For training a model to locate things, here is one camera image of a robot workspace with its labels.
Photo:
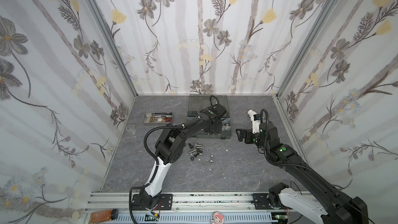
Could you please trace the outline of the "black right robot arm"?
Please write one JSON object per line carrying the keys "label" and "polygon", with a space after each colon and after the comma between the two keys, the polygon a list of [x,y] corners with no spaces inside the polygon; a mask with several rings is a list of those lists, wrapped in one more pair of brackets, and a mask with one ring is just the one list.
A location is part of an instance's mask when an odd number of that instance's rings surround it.
{"label": "black right robot arm", "polygon": [[284,183],[271,187],[261,203],[273,209],[290,208],[316,224],[369,224],[368,206],[359,197],[350,197],[329,183],[289,145],[280,142],[271,122],[254,122],[255,130],[236,129],[240,142],[255,144],[268,163],[284,169],[301,183],[315,200]]}

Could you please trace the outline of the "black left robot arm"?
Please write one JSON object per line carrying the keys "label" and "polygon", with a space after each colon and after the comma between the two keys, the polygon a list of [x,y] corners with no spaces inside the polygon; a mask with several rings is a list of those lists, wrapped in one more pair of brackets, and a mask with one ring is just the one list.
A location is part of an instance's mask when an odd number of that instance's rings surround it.
{"label": "black left robot arm", "polygon": [[[142,186],[131,187],[139,190],[140,206],[154,209],[159,205],[160,194],[165,177],[173,163],[182,155],[186,140],[200,130],[208,133],[219,133],[222,129],[222,119],[227,109],[220,103],[215,103],[199,111],[198,115],[185,123],[167,124],[149,130],[143,140],[145,151],[154,159],[154,165],[147,182]],[[148,147],[148,138],[153,132],[161,130],[155,144],[155,152]]]}

